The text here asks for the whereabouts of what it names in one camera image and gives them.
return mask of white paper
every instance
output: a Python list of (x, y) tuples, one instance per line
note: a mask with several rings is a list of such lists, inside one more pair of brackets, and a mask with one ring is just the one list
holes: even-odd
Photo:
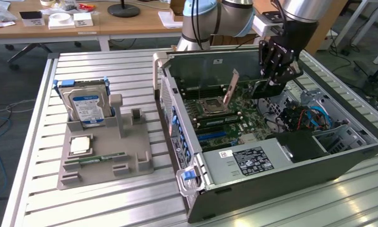
[(160, 16), (164, 27), (166, 28), (182, 27), (184, 22), (176, 22), (172, 18), (170, 12), (158, 12), (158, 16)]
[(0, 23), (0, 27), (7, 27), (7, 26), (11, 26), (11, 25), (15, 25), (15, 22), (13, 22), (13, 21)]
[(0, 5), (8, 10), (8, 7), (11, 6), (9, 2), (0, 1)]

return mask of blue cable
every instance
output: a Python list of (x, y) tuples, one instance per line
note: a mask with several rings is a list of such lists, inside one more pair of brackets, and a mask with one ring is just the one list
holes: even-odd
[[(330, 120), (330, 117), (328, 115), (328, 113), (325, 112), (325, 110), (320, 107), (320, 106), (312, 106), (310, 108), (312, 110), (317, 110), (320, 111), (322, 114), (324, 114), (324, 117), (329, 123), (329, 126), (332, 127), (332, 120)], [(308, 118), (312, 119), (312, 114), (310, 114), (310, 111), (308, 111)], [(314, 120), (312, 120), (312, 123), (318, 127), (318, 123), (316, 123)]]
[(0, 119), (8, 121), (8, 127), (7, 127), (7, 129), (4, 130), (4, 132), (0, 134), (0, 136), (3, 136), (3, 135), (8, 132), (8, 130), (11, 129), (11, 127), (12, 127), (12, 121), (11, 121), (11, 119), (8, 119), (8, 118), (5, 118), (5, 117), (0, 117)]
[(4, 164), (3, 164), (1, 158), (0, 158), (0, 167), (1, 167), (3, 174), (4, 174), (4, 186), (3, 186), (3, 188), (1, 188), (1, 190), (0, 190), (0, 195), (1, 195), (1, 193), (5, 191), (5, 188), (7, 188), (7, 181), (8, 181), (8, 179), (7, 179), (7, 173), (5, 173), (5, 168), (4, 168)]

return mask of hard drive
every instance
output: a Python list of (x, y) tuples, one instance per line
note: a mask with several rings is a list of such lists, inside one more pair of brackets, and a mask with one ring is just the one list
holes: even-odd
[(54, 80), (53, 84), (70, 121), (81, 121), (85, 128), (105, 125), (104, 118), (113, 116), (109, 105), (109, 80)]

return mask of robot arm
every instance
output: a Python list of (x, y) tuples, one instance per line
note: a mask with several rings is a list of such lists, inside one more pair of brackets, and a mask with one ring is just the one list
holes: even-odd
[(276, 5), (280, 11), (256, 14), (252, 0), (186, 0), (177, 51), (209, 49), (212, 34), (238, 37), (254, 29), (261, 37), (270, 36), (269, 41), (260, 42), (261, 81), (253, 98), (276, 96), (286, 82), (304, 74), (297, 63), (300, 53), (330, 3), (332, 0), (284, 0)]
[(186, 0), (177, 51), (206, 50), (210, 36), (245, 36), (254, 17), (252, 0)]

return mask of cardboard box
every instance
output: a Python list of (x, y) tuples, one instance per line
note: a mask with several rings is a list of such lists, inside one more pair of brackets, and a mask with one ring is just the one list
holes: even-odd
[(185, 0), (170, 0), (169, 11), (172, 19), (177, 22), (184, 21)]

